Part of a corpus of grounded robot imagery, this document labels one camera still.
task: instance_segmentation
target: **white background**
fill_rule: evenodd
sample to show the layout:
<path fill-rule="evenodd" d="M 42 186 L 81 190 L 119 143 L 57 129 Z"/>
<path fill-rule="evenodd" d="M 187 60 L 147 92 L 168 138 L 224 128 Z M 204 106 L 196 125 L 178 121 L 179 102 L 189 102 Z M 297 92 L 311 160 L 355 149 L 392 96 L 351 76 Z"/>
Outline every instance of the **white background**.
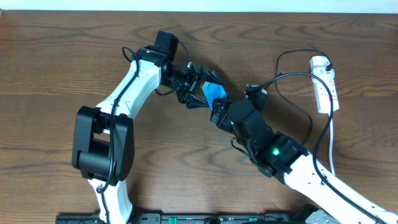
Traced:
<path fill-rule="evenodd" d="M 0 0 L 3 10 L 398 13 L 398 0 Z"/>

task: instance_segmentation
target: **white power strip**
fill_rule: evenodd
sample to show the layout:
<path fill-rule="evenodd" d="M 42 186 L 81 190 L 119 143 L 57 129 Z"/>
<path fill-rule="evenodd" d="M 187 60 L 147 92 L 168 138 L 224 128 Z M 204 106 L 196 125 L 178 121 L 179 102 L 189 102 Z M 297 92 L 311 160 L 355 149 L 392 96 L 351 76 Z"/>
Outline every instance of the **white power strip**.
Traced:
<path fill-rule="evenodd" d="M 326 68 L 329 66 L 329 60 L 324 56 L 315 56 L 310 60 L 311 73 L 322 79 L 328 86 L 331 98 L 333 100 L 333 111 L 339 109 L 337 100 L 337 92 L 335 86 L 335 71 L 331 69 L 327 71 Z M 317 106 L 319 113 L 330 113 L 330 97 L 325 87 L 316 79 L 311 78 L 313 87 L 315 89 L 315 98 L 317 99 Z M 329 142 L 329 163 L 330 171 L 333 175 L 335 174 L 335 167 L 333 165 L 333 120 L 330 121 L 330 142 Z"/>

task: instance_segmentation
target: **wooden table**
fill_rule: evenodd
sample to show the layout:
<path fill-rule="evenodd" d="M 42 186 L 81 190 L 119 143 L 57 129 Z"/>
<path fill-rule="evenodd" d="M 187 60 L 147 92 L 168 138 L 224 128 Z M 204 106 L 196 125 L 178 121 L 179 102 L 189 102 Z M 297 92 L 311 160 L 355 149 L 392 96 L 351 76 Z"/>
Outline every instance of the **wooden table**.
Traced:
<path fill-rule="evenodd" d="M 158 30 L 182 40 L 191 61 L 221 73 L 232 99 L 274 76 L 277 56 L 320 49 L 332 59 L 337 176 L 398 212 L 398 17 L 374 14 L 6 11 L 0 19 L 0 223 L 53 223 L 93 213 L 93 189 L 71 165 L 76 112 L 95 106 L 125 76 L 123 45 L 154 43 Z M 280 71 L 309 71 L 314 54 L 284 56 Z M 180 47 L 176 63 L 184 60 Z M 312 150 L 327 115 L 309 78 L 279 88 L 314 117 Z M 269 88 L 266 121 L 305 136 L 306 116 Z M 206 108 L 151 94 L 134 121 L 136 158 L 127 187 L 140 207 L 170 212 L 297 210 L 309 199 L 260 174 L 233 149 Z M 328 136 L 320 160 L 328 164 Z"/>

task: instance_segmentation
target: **green light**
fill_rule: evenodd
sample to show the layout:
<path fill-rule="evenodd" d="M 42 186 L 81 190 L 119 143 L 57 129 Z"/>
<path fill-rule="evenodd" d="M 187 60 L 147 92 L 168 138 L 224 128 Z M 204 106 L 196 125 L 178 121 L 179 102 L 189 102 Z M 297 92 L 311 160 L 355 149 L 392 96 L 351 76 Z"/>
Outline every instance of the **green light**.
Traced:
<path fill-rule="evenodd" d="M 272 151 L 272 153 L 273 153 L 273 155 L 278 156 L 278 155 L 279 155 L 279 150 L 278 150 L 277 148 L 275 148 L 275 149 Z"/>

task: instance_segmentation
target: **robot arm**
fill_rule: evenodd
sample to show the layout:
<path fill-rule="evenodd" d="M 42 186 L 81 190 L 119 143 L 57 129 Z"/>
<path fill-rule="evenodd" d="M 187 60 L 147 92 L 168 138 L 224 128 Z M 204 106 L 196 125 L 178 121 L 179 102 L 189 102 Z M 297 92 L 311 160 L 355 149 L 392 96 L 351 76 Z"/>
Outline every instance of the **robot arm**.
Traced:
<path fill-rule="evenodd" d="M 269 178 L 275 177 L 282 184 L 311 198 L 339 222 L 370 224 L 395 223 L 398 220 L 396 214 L 366 200 L 318 163 L 329 183 L 376 219 L 365 215 L 326 186 L 315 172 L 312 155 L 307 149 L 282 133 L 274 133 L 262 118 L 261 111 L 267 100 L 265 90 L 248 86 L 245 100 L 230 102 L 215 71 L 192 63 L 185 70 L 180 70 L 171 64 L 177 45 L 178 39 L 174 35 L 160 31 L 154 46 L 137 51 L 140 65 L 138 77 L 121 97 L 115 112 L 114 174 L 103 197 L 96 194 L 102 221 L 108 217 L 108 223 L 127 223 L 131 216 L 132 204 L 127 196 L 125 179 L 134 160 L 133 119 L 150 92 L 159 85 L 175 90 L 178 101 L 187 108 L 210 107 L 211 122 L 236 137 L 261 173 Z M 109 143 L 95 139 L 94 133 L 109 132 L 113 99 L 135 71 L 136 63 L 133 61 L 126 77 L 107 99 L 96 108 L 82 107 L 76 116 L 72 164 L 80 169 L 94 190 L 109 178 Z M 207 101 L 196 96 L 202 84 Z"/>

